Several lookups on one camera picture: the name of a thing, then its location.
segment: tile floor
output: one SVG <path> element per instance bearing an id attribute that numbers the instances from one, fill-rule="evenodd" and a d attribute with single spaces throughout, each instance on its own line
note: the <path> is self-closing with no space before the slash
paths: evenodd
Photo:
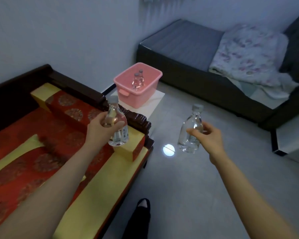
<path id="1" fill-rule="evenodd" d="M 203 119 L 220 128 L 226 151 L 263 197 L 299 233 L 299 164 L 271 152 L 270 134 L 221 108 L 160 83 L 166 93 L 152 116 L 154 151 L 139 174 L 104 239 L 120 239 L 140 198 L 151 201 L 149 238 L 249 238 L 208 154 L 177 148 L 179 130 L 193 103 Z M 163 154 L 171 144 L 173 157 Z"/>

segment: pink container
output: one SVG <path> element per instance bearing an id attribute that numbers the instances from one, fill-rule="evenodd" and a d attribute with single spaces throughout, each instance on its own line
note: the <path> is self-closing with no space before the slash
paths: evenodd
<path id="1" fill-rule="evenodd" d="M 135 91 L 132 88 L 134 74 L 143 70 L 144 86 Z M 134 108 L 140 108 L 155 93 L 163 73 L 144 63 L 136 63 L 114 78 L 119 99 Z"/>

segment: floral blanket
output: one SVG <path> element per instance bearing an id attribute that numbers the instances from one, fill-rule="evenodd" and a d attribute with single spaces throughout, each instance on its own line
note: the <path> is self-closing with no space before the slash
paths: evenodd
<path id="1" fill-rule="evenodd" d="M 299 84 L 275 67 L 278 33 L 260 25 L 237 24 L 226 31 L 209 72 L 227 77 L 248 97 L 248 85 L 262 89 L 271 99 L 287 99 Z"/>

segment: basket handle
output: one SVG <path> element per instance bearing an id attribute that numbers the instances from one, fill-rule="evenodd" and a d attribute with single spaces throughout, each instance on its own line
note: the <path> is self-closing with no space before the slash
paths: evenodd
<path id="1" fill-rule="evenodd" d="M 123 89 L 119 89 L 120 94 L 124 95 L 124 96 L 129 96 L 129 92 L 127 92 L 126 90 Z"/>

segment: gray bed headboard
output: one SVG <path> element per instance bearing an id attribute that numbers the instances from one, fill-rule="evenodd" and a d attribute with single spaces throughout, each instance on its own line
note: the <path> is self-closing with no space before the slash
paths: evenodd
<path id="1" fill-rule="evenodd" d="M 284 32 L 289 44 L 280 72 L 289 73 L 299 82 L 299 17 Z"/>

